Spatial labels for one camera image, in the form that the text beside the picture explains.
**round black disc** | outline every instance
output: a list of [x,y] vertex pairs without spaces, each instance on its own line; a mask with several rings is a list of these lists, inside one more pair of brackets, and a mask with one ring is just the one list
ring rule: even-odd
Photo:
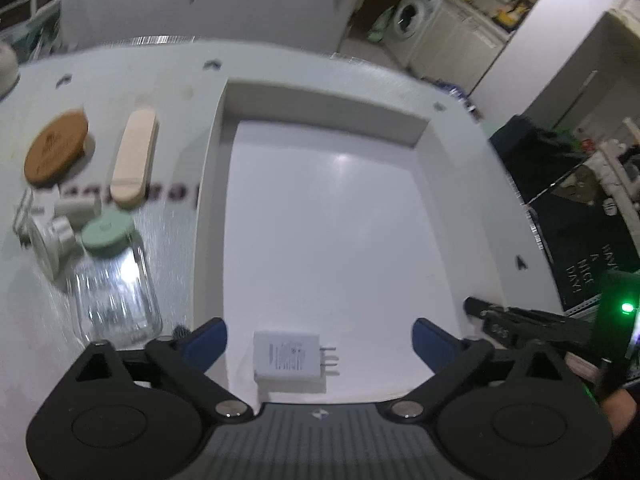
[[561,381],[525,378],[450,402],[436,430],[454,462],[490,480],[574,480],[604,460],[607,419]]
[[201,432],[198,413],[177,396],[95,380],[49,397],[26,441],[33,464],[53,480],[147,480],[184,467]]

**washing machine door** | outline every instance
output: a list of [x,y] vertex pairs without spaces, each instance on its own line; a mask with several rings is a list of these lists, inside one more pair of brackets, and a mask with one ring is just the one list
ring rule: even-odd
[[392,27],[398,38],[410,38],[429,19],[431,6],[427,0],[403,0],[398,5]]

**metal screw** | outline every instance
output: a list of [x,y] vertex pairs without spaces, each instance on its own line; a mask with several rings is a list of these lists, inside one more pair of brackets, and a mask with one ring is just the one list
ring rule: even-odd
[[398,400],[392,407],[391,411],[394,415],[402,418],[414,418],[421,415],[424,408],[414,400]]
[[522,256],[520,256],[519,254],[516,255],[516,268],[518,270],[527,270],[527,269],[529,269],[529,266],[522,259]]
[[207,68],[212,68],[214,70],[220,70],[220,67],[222,67],[222,62],[219,59],[209,59],[204,62],[202,69],[206,70]]
[[67,83],[71,83],[71,74],[65,74],[56,83],[56,88],[60,88],[62,85],[66,85]]
[[242,400],[223,400],[216,404],[216,411],[222,416],[233,418],[246,412],[248,406]]

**plastic container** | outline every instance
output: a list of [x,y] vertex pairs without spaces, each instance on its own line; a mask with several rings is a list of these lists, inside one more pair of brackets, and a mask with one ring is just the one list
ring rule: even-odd
[[116,348],[158,336],[162,319],[136,233],[119,254],[86,254],[67,274],[76,332],[83,343],[108,339]]

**wooden lid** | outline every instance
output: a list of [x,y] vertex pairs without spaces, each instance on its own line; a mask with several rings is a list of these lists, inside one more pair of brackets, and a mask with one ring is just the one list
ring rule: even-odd
[[35,138],[24,159],[24,176],[32,186],[53,184],[82,154],[89,123],[83,110],[56,117]]

